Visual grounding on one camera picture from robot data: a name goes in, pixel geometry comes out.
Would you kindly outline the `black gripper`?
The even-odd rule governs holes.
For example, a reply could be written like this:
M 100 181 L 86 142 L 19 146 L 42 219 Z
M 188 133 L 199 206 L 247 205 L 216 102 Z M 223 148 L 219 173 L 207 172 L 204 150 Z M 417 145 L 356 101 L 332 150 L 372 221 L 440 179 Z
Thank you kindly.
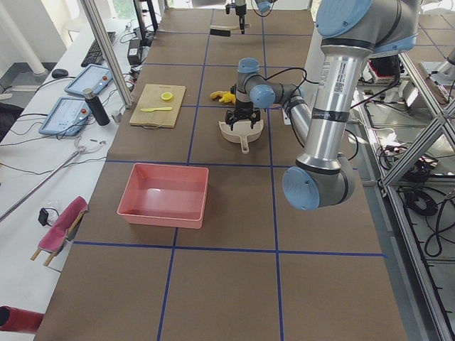
M 235 108 L 227 110 L 225 115 L 225 123 L 231 131 L 234 129 L 234 124 L 241 120 L 250 120 L 250 128 L 254 129 L 260 119 L 260 109 L 254 107 L 252 102 L 236 101 Z
M 246 4 L 235 4 L 235 13 L 239 16 L 239 27 L 241 34 L 245 33 L 245 15 L 247 13 Z

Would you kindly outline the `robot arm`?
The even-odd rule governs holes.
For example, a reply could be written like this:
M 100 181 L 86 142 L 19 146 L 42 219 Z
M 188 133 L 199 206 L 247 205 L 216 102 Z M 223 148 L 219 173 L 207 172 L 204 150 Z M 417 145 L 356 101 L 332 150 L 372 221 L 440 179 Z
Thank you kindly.
M 338 205 L 353 194 L 353 169 L 339 148 L 355 86 L 369 59 L 396 57 L 414 47 L 419 8 L 418 1 L 322 1 L 315 25 L 324 59 L 312 107 L 298 86 L 270 82 L 260 75 L 257 60 L 240 60 L 235 108 L 225 123 L 254 124 L 261 109 L 281 105 L 304 145 L 282 179 L 294 208 Z
M 239 26 L 240 26 L 240 32 L 241 34 L 245 33 L 246 29 L 246 23 L 245 23 L 245 16 L 247 13 L 247 4 L 245 0 L 234 0 L 234 9 L 235 9 L 235 14 L 239 18 Z M 260 1 L 255 1 L 257 10 L 256 14 L 258 16 L 268 16 L 269 13 L 272 11 L 274 8 L 274 4 L 276 3 L 275 0 L 260 0 Z

